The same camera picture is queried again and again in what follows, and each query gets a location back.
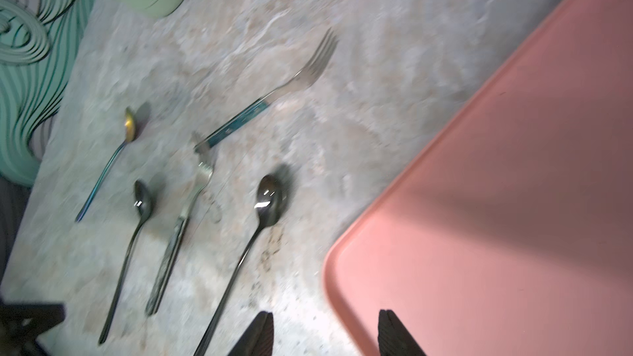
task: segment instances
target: spoon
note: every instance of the spoon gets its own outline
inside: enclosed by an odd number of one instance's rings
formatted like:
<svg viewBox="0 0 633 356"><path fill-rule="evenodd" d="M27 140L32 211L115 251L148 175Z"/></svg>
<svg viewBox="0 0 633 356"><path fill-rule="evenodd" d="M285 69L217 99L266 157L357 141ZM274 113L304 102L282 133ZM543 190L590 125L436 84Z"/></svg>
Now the spoon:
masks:
<svg viewBox="0 0 633 356"><path fill-rule="evenodd" d="M285 198L285 190L283 189L281 183L272 175L265 175L261 182L259 182L259 187L257 188L257 203L255 203L255 210L257 211L257 216L259 216L259 225L251 237L251 240L248 241L237 266L231 275L231 279L228 281L228 286L226 286L224 295L218 304L218 308L213 314L213 318L211 318L209 327L206 328L206 331L202 336L202 340L194 352L194 356L203 356L205 354L206 349L209 347L209 343L211 342L211 337L213 336L213 333L218 326L218 322L220 321L220 315L222 314L226 301L228 300L228 294L230 293L233 283L235 283L237 273L246 258L246 254L255 243L259 233L266 227L271 227L279 221Z"/></svg>
<svg viewBox="0 0 633 356"><path fill-rule="evenodd" d="M106 177L106 173L110 169L110 165L112 165L112 163L115 162L116 156L121 152L123 147L125 147L125 145L127 145L128 143L131 143L134 139L136 139L136 136L138 136L136 134L136 131L137 129L136 129L136 121L134 120L134 114L132 113L132 110L130 109L130 107L125 108L125 140L121 143L120 146L118 146L115 153L112 154L110 161L107 162L106 167L103 169L103 172L101 172L101 176L99 176L99 180L97 180L97 184L94 185L94 188L92 189L90 195L88 196L88 199L83 204L83 207L79 211L79 214L77 214L77 217L75 218L75 222L80 222L82 220L83 215L85 215L85 212L88 211L88 208L90 207L90 204L92 203L92 200L94 199L94 196L97 194L97 191L99 190L99 187L101 186L103 179Z"/></svg>
<svg viewBox="0 0 633 356"><path fill-rule="evenodd" d="M140 217L138 220L138 225L132 234L132 238L130 239L130 245L127 247L127 252L125 253L125 259L123 260L123 266L121 267L121 274L119 275L118 283L116 283L115 296L112 297L112 304L110 305L110 310L107 313L106 322L103 325L103 330L101 330L101 336L99 336L99 344L102 344L106 341L107 334L110 331L110 326L112 325L112 319L115 315L116 305L118 303L118 299L121 296L121 289L123 288L123 280L125 279L125 274L127 274L127 269L130 266L130 256L132 254L132 249L134 248L134 243L136 242L136 238L138 237L138 233L140 232L140 228L145 224L145 222L149 219L149 216L152 214L152 195L149 192L147 186L140 180L136 180L134 182L134 197L136 201L134 202L134 206L138 210L138 216Z"/></svg>

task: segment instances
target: fork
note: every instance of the fork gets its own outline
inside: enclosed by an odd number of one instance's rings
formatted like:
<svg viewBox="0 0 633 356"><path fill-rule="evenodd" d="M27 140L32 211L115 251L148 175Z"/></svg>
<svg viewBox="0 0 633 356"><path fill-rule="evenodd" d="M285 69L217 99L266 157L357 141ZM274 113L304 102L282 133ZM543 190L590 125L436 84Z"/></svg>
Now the fork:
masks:
<svg viewBox="0 0 633 356"><path fill-rule="evenodd" d="M202 137L197 132L193 132L192 139L194 143L200 143ZM165 249L163 261L158 269L154 287L152 288L152 292L145 307L145 315L148 317L158 312L158 307L160 306L163 294L165 293L165 288L167 287L167 282L169 281L171 271L173 270L173 265L176 263L178 250L180 249L180 244L182 244L182 236L184 235L187 224L189 223L191 210L194 208L198 195L200 195L202 190L207 186L207 184L209 184L211 176L213 175L215 155L211 153L211 148L208 145L203 145L197 153L200 158L200 163L198 164L196 172L196 180L194 181L194 186L187 198L187 203L182 208L180 216L178 216L178 220L173 228L173 233L171 234L167 249Z"/></svg>
<svg viewBox="0 0 633 356"><path fill-rule="evenodd" d="M338 44L338 39L332 32L332 29L329 28L325 33L325 36L323 36L323 39L321 40L321 43L315 53L305 66L294 75L294 77L292 77L287 83L281 84L268 94L265 94L251 103L249 107L243 109L238 115L234 116L218 130L198 143L194 149L199 151L202 145L208 145L209 147L217 145L220 141L224 140L225 137L255 118L257 114L264 111L277 99L291 92L303 91L304 89L309 88L323 74L325 67L334 53L336 44Z"/></svg>

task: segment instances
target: marble countertop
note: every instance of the marble countertop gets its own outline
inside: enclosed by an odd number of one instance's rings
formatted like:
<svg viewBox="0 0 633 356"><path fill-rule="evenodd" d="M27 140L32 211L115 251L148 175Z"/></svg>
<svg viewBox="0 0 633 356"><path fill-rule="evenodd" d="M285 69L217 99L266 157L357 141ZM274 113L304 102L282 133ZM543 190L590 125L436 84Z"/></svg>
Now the marble countertop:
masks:
<svg viewBox="0 0 633 356"><path fill-rule="evenodd" d="M185 0L152 20L96 0L10 258L6 302L64 302L41 336L53 355L190 355L257 226L259 180L285 167L290 206L245 261L209 355L225 355L260 310L274 355L354 355L328 306L334 241L560 0ZM209 134L300 69L325 31L339 45L309 89L218 146L158 314L145 318L171 228L193 184L190 135ZM123 140L126 106L150 119L81 223ZM106 344L101 327L134 227L134 180L157 192Z"/></svg>

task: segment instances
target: teal fork handle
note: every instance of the teal fork handle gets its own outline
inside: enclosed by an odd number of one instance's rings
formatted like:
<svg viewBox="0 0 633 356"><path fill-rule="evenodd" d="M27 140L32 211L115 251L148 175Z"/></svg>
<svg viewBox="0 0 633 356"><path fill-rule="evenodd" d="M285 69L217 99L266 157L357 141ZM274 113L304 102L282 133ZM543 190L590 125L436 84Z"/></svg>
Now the teal fork handle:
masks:
<svg viewBox="0 0 633 356"><path fill-rule="evenodd" d="M240 129L245 123L249 122L268 107L268 103L263 98L259 98L251 105L243 109L238 115L234 116L229 122L222 125L218 130L207 136L201 143L208 143L209 147L217 145L224 140L225 137Z"/></svg>
<svg viewBox="0 0 633 356"><path fill-rule="evenodd" d="M115 162L116 156L121 152L121 150L123 149L123 147L125 147L126 144L127 144L127 141L122 142L121 145L118 146L118 148L116 149L115 153L112 154L112 158L110 158L110 161L107 162L107 165L103 169L103 172L101 172L101 176L99 176L99 180L97 180L97 184L94 185L94 188L90 192L90 195L88 195L88 199L86 199L85 203L83 204L83 207L79 211L79 214L77 215L77 217L75 217L75 222L80 222L83 218L83 215L85 215L85 212L88 211L88 208L90 207L90 204L92 203L92 200L94 199L94 196L97 194L97 191L99 191L99 187L101 186L103 179L106 177L107 171L110 169L110 166L112 166L112 163Z"/></svg>

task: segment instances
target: spoon bowl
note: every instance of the spoon bowl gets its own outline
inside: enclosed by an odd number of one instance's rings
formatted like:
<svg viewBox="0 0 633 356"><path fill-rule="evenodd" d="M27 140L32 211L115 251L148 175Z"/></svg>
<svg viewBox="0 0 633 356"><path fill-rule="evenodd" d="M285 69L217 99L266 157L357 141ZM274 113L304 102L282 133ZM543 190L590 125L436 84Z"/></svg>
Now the spoon bowl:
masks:
<svg viewBox="0 0 633 356"><path fill-rule="evenodd" d="M286 198L283 187L273 175L265 175L257 188L255 211L262 228L275 225L282 213L283 201Z"/></svg>
<svg viewBox="0 0 633 356"><path fill-rule="evenodd" d="M134 182L134 197L136 198L134 206L138 211L138 217L140 219L139 222L142 225L149 219L149 216L152 215L152 210L154 208L152 194L149 192L145 183L140 180L136 180Z"/></svg>
<svg viewBox="0 0 633 356"><path fill-rule="evenodd" d="M137 126L134 119L134 113L130 107L125 108L125 141L131 143L138 136L136 134Z"/></svg>

